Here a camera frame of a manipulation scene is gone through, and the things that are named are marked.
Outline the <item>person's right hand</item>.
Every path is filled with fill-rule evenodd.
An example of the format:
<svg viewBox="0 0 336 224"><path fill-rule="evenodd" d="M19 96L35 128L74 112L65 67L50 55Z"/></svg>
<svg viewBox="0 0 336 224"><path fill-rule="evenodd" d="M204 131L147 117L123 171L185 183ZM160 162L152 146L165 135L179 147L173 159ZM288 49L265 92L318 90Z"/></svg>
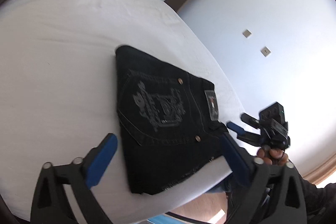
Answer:
<svg viewBox="0 0 336 224"><path fill-rule="evenodd" d="M288 155L278 148L270 149L269 151L260 148L256 156L269 165L283 166L289 161Z"/></svg>

